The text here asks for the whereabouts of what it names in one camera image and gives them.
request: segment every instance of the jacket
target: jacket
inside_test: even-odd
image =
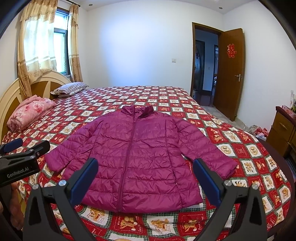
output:
[[[195,176],[182,154],[202,158],[223,179],[237,163],[191,123],[155,112],[152,106],[124,106],[81,127],[45,155],[50,170],[68,179],[89,157],[97,176],[82,203],[125,213],[159,213],[202,202]]]

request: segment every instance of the silver screw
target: silver screw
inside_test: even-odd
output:
[[[59,186],[63,187],[67,184],[67,181],[66,180],[60,180],[59,181]]]
[[[254,189],[254,190],[257,190],[258,189],[258,185],[257,184],[252,184],[252,188]]]
[[[230,187],[232,185],[232,182],[230,180],[225,180],[224,184],[228,187]]]
[[[34,185],[32,186],[32,188],[33,188],[34,190],[38,189],[38,187],[39,187],[38,184],[34,184]]]

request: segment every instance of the wooden cabinet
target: wooden cabinet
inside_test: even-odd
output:
[[[266,142],[276,149],[281,156],[285,157],[291,151],[291,143],[294,143],[296,147],[295,130],[294,124],[280,112],[277,112]]]

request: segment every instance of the drawer handle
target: drawer handle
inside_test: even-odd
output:
[[[283,124],[283,123],[279,123],[283,128],[285,128],[286,130],[288,130],[287,129],[287,127]]]

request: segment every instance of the headboard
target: headboard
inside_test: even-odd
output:
[[[52,95],[50,92],[54,89],[71,83],[64,75],[51,71],[39,79],[37,79],[32,85],[32,95],[37,95],[43,98],[49,98],[51,100],[55,99],[56,96]],[[3,137],[9,131],[6,125],[9,117],[17,108],[17,106],[22,102],[20,95],[19,80],[16,79],[9,88],[4,92],[0,98],[0,141],[2,142]]]

